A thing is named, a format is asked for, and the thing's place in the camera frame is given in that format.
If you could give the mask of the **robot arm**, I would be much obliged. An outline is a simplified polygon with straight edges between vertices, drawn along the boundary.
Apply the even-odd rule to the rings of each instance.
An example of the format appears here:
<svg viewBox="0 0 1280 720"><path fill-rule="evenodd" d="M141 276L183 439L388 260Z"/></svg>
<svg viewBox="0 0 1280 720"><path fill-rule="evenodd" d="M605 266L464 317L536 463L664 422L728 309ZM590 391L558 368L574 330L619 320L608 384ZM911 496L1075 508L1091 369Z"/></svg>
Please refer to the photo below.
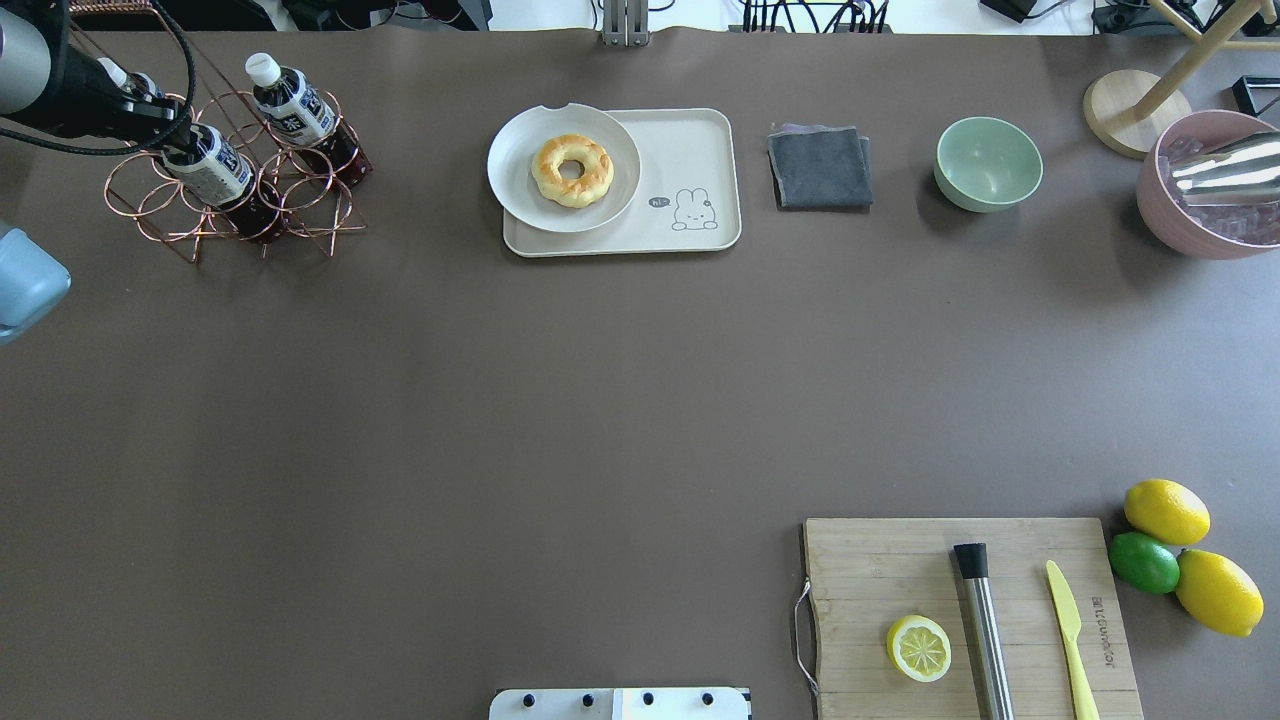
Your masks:
<svg viewBox="0 0 1280 720"><path fill-rule="evenodd" d="M86 156L161 147L189 135L191 102L166 97L70 41L69 1L3 3L3 118L33 135L3 136ZM1 342L9 345L69 292L68 269L20 227L1 229Z"/></svg>

